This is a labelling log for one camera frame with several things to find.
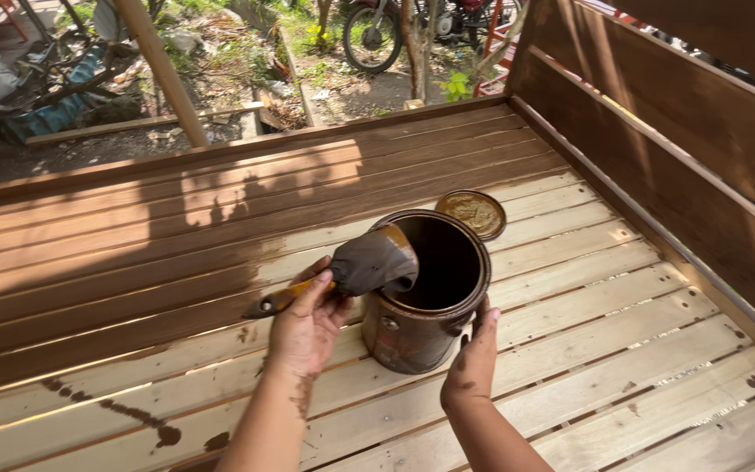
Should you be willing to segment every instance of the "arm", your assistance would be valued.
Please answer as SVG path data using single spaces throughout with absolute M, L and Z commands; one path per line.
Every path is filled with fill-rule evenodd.
M 323 269 L 329 263 L 326 256 L 294 280 L 305 281 L 321 271 L 293 305 L 276 316 L 261 381 L 216 472 L 298 469 L 314 380 L 354 303 L 349 296 L 324 293 L 331 273 Z
M 491 401 L 497 360 L 498 308 L 477 307 L 473 338 L 462 348 L 441 390 L 441 405 L 475 472 L 553 472 Z

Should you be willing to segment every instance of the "wooden platform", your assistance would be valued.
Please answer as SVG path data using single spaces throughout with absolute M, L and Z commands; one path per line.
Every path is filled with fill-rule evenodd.
M 236 314 L 468 187 L 509 221 L 487 244 L 496 404 L 555 470 L 755 470 L 750 338 L 501 98 L 347 126 L 0 186 L 0 470 L 213 469 L 266 354 L 270 321 Z M 299 469 L 466 469 L 448 364 L 384 369 L 361 316 Z

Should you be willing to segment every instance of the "right hand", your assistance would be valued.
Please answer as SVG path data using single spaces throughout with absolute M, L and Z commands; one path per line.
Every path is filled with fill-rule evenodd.
M 491 401 L 491 383 L 497 361 L 497 320 L 500 309 L 488 305 L 488 295 L 477 306 L 473 334 L 461 339 L 459 355 L 441 387 L 441 406 L 448 410 L 461 402 Z

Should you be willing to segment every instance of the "wooden backrest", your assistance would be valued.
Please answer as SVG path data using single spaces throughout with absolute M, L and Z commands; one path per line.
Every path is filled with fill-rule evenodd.
M 610 4 L 755 77 L 755 4 Z M 581 1 L 528 15 L 507 93 L 755 307 L 755 87 Z

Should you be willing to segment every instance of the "paint can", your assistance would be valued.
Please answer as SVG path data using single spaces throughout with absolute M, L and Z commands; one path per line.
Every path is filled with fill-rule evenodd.
M 423 374 L 452 354 L 456 339 L 488 291 L 491 261 L 480 237 L 444 212 L 403 210 L 372 228 L 390 222 L 404 231 L 418 255 L 419 278 L 409 292 L 365 295 L 363 341 L 390 370 Z

